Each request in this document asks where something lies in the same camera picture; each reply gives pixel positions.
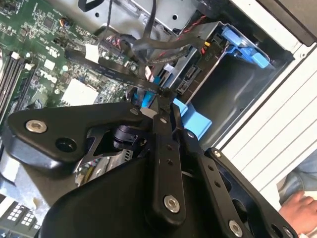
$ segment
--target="ram slot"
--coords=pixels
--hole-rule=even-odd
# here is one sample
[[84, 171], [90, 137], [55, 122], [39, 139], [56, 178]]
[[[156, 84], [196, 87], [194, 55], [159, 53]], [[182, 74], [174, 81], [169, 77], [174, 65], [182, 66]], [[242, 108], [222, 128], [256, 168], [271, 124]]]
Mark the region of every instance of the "ram slot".
[[17, 106], [13, 112], [20, 111], [23, 109], [25, 99], [26, 99], [26, 94], [30, 88], [31, 81], [32, 81], [32, 78], [34, 77], [35, 71], [36, 71], [36, 67], [33, 67], [29, 75], [26, 78], [23, 78], [24, 82], [22, 82], [23, 85], [22, 83], [20, 85], [18, 98], [15, 98], [15, 100], [17, 100]]
[[0, 80], [0, 124], [2, 124], [2, 120], [6, 115], [14, 88], [24, 68], [24, 61], [25, 60], [15, 52], [11, 52], [8, 55]]

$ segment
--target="silver screw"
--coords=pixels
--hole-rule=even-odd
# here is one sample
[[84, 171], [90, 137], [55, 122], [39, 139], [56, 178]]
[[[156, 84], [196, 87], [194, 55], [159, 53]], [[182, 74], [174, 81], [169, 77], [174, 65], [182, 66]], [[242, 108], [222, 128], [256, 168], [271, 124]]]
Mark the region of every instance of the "silver screw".
[[38, 134], [42, 134], [48, 130], [46, 124], [40, 120], [30, 120], [26, 123], [25, 127], [28, 131]]
[[243, 232], [241, 227], [235, 221], [229, 222], [230, 230], [236, 235], [236, 237], [242, 237]]
[[132, 113], [132, 114], [134, 114], [136, 116], [139, 114], [138, 111], [135, 110], [135, 109], [130, 109], [130, 113]]
[[285, 233], [288, 235], [290, 238], [294, 238], [294, 235], [291, 233], [291, 231], [287, 227], [283, 227]]
[[213, 154], [216, 155], [218, 158], [221, 158], [221, 154], [219, 153], [219, 151], [214, 150]]
[[172, 213], [178, 213], [180, 210], [179, 202], [172, 195], [168, 195], [164, 198], [164, 205], [168, 211]]
[[190, 138], [195, 138], [195, 135], [191, 131], [187, 132], [187, 134]]
[[166, 124], [166, 123], [167, 123], [167, 120], [166, 120], [166, 119], [164, 119], [164, 118], [160, 118], [160, 121], [161, 121], [161, 122], [163, 122], [164, 124]]

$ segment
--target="green circuit board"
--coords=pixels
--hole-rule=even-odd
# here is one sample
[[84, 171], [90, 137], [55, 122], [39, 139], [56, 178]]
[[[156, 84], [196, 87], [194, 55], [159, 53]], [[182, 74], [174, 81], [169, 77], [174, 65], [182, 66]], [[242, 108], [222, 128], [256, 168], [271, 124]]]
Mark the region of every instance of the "green circuit board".
[[[96, 40], [45, 0], [0, 0], [0, 91], [6, 95], [0, 130], [19, 110], [121, 101], [126, 85], [64, 58], [66, 45]], [[107, 50], [100, 54], [126, 67], [134, 64]]]

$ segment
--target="black metal arm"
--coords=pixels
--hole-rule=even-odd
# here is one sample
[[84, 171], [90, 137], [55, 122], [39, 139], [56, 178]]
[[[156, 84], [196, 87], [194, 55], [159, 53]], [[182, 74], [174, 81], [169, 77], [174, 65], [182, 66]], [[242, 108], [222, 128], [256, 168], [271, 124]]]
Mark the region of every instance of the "black metal arm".
[[[129, 103], [9, 117], [4, 150], [47, 178], [61, 180], [80, 163], [134, 151], [132, 160], [55, 202], [38, 237], [297, 237], [220, 151], [203, 153], [173, 98], [169, 90], [158, 96], [153, 118]], [[44, 128], [34, 122], [31, 132], [31, 120]]]

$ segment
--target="hand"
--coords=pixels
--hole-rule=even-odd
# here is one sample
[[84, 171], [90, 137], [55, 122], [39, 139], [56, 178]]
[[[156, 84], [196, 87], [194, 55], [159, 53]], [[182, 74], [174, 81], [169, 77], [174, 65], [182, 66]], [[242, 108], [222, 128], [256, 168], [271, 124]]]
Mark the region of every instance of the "hand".
[[317, 201], [304, 197], [303, 191], [292, 195], [279, 213], [298, 235], [308, 234], [317, 227]]

